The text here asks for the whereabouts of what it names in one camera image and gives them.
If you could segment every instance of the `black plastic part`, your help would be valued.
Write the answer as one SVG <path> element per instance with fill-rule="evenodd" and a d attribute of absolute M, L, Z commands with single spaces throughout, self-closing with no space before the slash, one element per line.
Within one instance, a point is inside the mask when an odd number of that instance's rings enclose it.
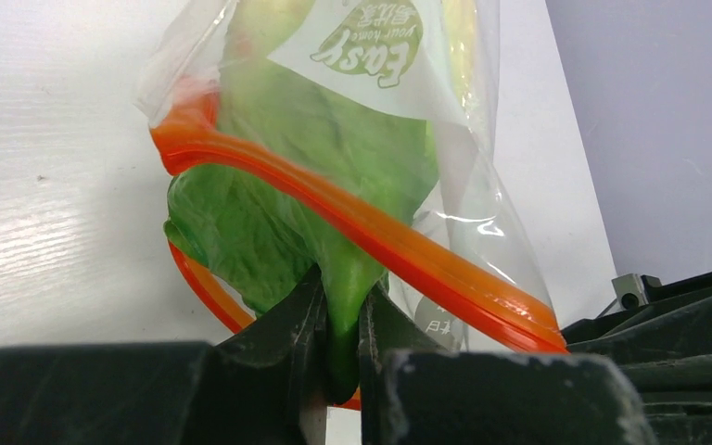
<path fill-rule="evenodd" d="M 614 334 L 649 318 L 712 298 L 712 273 L 664 286 L 658 286 L 656 280 L 647 275 L 641 276 L 641 279 L 650 301 L 648 305 L 573 323 L 562 332 L 566 342 L 571 345 Z"/>
<path fill-rule="evenodd" d="M 650 292 L 649 305 L 567 328 L 569 349 L 620 366 L 661 443 L 712 444 L 712 274 Z"/>
<path fill-rule="evenodd" d="M 384 445 L 657 443 L 637 392 L 603 357 L 398 350 L 383 379 Z"/>
<path fill-rule="evenodd" d="M 701 294 L 706 297 L 712 295 L 712 272 L 663 286 L 658 285 L 655 279 L 651 279 L 647 275 L 640 278 L 643 287 L 645 287 L 645 295 L 650 302 L 691 294 Z"/>
<path fill-rule="evenodd" d="M 324 444 L 323 329 L 313 270 L 217 348 L 0 350 L 0 444 Z"/>
<path fill-rule="evenodd" d="M 373 289 L 359 317 L 359 373 L 362 394 L 362 443 L 379 444 L 378 417 L 383 394 L 383 361 L 394 349 L 442 350 L 406 317 L 380 286 Z"/>
<path fill-rule="evenodd" d="M 359 321 L 363 443 L 650 444 L 650 426 L 712 444 L 712 276 L 688 283 L 567 330 L 569 357 L 442 351 L 377 286 Z M 326 323 L 313 268 L 216 348 L 0 350 L 0 444 L 322 444 Z"/>

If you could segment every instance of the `orange zipper seal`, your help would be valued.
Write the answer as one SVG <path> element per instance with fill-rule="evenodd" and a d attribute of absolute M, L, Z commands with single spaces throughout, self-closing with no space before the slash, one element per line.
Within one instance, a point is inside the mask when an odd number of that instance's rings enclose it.
<path fill-rule="evenodd" d="M 509 348 L 568 353 L 553 311 L 385 212 L 263 146 L 218 133 L 217 94 L 173 106 L 151 135 L 173 175 L 205 163 L 249 172 L 302 202 L 399 278 Z"/>

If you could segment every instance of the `white surface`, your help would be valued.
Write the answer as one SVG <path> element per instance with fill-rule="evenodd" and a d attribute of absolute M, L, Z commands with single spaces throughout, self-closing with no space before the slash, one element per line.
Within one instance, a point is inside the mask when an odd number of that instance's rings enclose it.
<path fill-rule="evenodd" d="M 712 2 L 547 0 L 620 273 L 712 271 Z"/>
<path fill-rule="evenodd" d="M 228 335 L 173 266 L 169 178 L 131 104 L 183 2 L 0 1 L 0 345 Z M 543 0 L 503 2 L 501 73 L 498 169 L 566 324 L 615 269 Z"/>

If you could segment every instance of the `orange plastic strip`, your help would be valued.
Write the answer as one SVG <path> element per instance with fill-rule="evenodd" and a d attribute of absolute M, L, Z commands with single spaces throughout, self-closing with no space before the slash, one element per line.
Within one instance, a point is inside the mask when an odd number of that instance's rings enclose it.
<path fill-rule="evenodd" d="M 216 95 L 177 104 L 152 130 L 171 174 L 204 163 L 250 172 L 295 197 L 392 272 L 514 350 L 567 353 L 553 311 L 365 201 L 262 146 L 216 132 Z"/>
<path fill-rule="evenodd" d="M 361 411 L 362 410 L 362 391 L 356 388 L 356 393 L 350 400 L 346 401 L 341 405 L 335 405 L 338 408 L 345 408 L 346 410 Z"/>
<path fill-rule="evenodd" d="M 233 297 L 224 291 L 208 269 L 188 258 L 173 244 L 168 243 L 168 245 L 171 247 L 176 267 L 181 271 L 187 284 L 209 311 L 231 332 L 236 334 L 255 321 L 251 315 L 241 309 Z"/>

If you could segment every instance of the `green logo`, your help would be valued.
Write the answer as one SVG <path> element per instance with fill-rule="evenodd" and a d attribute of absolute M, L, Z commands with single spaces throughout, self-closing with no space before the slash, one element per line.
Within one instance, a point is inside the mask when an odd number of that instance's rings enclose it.
<path fill-rule="evenodd" d="M 411 67 L 424 33 L 409 0 L 364 0 L 321 44 L 311 59 L 344 74 L 368 74 L 391 88 Z"/>

